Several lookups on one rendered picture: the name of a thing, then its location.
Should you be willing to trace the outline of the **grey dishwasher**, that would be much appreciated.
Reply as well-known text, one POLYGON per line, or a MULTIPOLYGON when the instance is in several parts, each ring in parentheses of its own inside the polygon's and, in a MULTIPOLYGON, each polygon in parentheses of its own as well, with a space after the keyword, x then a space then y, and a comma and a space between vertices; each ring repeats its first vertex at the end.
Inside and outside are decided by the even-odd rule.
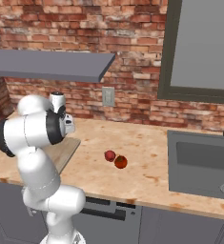
POLYGON ((140 206, 86 197, 84 209, 114 213, 126 212, 124 221, 79 213, 73 225, 84 236, 87 244, 138 244, 142 208, 140 206))

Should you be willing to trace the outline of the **wooden cutting board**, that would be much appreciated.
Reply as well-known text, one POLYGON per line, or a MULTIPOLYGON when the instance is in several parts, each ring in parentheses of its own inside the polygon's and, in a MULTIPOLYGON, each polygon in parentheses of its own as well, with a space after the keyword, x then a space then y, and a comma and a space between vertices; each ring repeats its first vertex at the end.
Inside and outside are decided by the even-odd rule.
POLYGON ((44 152, 52 160, 57 171, 61 173, 80 146, 80 143, 80 139, 66 137, 59 144, 45 147, 44 152))

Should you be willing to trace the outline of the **grey sink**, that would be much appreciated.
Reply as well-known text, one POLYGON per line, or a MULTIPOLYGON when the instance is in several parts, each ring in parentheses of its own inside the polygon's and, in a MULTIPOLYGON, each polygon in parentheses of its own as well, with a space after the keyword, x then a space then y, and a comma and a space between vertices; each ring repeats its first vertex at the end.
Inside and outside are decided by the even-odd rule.
POLYGON ((224 135, 167 131, 169 190, 224 199, 224 135))

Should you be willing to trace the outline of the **grey wall socket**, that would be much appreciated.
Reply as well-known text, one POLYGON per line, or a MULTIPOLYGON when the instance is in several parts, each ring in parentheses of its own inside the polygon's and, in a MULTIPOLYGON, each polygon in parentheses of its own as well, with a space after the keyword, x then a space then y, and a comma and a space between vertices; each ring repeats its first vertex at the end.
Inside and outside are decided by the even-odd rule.
POLYGON ((114 106, 114 88, 103 87, 102 88, 102 104, 106 107, 114 106))

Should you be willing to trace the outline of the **dark red onion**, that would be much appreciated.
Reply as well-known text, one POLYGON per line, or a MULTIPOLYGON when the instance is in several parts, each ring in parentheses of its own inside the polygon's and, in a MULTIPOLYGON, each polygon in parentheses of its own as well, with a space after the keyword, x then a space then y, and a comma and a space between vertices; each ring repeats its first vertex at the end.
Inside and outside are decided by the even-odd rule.
POLYGON ((106 151, 105 152, 105 159, 107 161, 113 162, 116 157, 116 154, 114 151, 106 151))

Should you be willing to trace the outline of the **red tomato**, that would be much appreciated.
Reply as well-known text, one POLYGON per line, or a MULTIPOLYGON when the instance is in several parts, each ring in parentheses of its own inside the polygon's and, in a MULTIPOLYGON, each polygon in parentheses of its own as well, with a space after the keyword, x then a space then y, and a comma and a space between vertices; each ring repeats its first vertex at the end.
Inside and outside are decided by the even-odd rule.
POLYGON ((119 155, 115 158, 114 165, 118 169, 124 169, 128 165, 128 160, 125 156, 119 155))

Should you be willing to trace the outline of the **grey wall shelf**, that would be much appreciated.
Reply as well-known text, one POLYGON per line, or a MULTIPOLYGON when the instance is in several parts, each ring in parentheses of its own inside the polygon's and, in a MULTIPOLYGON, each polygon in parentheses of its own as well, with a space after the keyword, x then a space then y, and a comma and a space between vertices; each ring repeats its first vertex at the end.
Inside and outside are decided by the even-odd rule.
POLYGON ((0 76, 99 83, 113 53, 0 50, 0 76))

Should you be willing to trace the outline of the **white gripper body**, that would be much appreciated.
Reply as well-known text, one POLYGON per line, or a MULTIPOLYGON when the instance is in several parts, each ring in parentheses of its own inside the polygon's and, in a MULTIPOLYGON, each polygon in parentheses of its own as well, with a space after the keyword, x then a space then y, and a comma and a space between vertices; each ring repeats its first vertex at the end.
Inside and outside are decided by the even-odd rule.
POLYGON ((70 114, 66 114, 65 116, 65 127, 66 127, 66 133, 75 132, 74 119, 70 114))

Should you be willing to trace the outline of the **grey cupboard door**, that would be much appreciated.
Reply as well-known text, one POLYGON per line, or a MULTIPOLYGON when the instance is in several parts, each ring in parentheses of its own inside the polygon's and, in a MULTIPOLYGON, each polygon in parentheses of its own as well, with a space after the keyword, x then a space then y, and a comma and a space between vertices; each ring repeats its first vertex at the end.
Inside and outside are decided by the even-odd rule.
POLYGON ((30 215, 21 190, 21 186, 0 183, 0 244, 39 244, 48 233, 46 215, 30 215))
POLYGON ((224 220, 144 207, 139 244, 224 244, 224 220))

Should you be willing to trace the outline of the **dark framed window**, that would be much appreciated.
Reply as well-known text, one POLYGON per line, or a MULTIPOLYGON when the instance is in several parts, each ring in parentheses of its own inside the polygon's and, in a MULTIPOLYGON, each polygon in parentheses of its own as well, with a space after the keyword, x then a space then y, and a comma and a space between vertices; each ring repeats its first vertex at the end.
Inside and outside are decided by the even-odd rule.
POLYGON ((224 104, 224 0, 168 0, 157 97, 224 104))

